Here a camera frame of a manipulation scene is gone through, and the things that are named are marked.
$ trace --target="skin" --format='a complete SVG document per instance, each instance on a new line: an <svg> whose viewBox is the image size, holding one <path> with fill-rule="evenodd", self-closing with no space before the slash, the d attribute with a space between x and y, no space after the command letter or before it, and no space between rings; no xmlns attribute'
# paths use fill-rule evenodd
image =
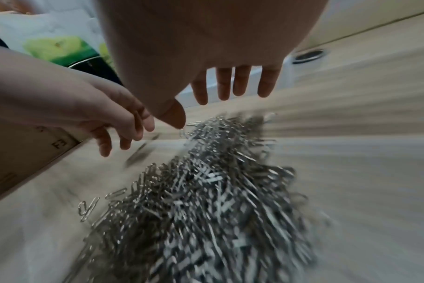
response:
<svg viewBox="0 0 424 283"><path fill-rule="evenodd" d="M262 66L260 97L274 89L283 59L304 39L327 0L95 1L107 45L124 85L156 118L185 124L175 96L191 84L207 104L206 70L218 93L245 93L251 66ZM232 68L235 80L231 85Z"/></svg>
<svg viewBox="0 0 424 283"><path fill-rule="evenodd" d="M155 121L126 88L0 47L0 118L16 123L78 127L96 139L102 156L112 149L107 127L120 147L130 148Z"/></svg>

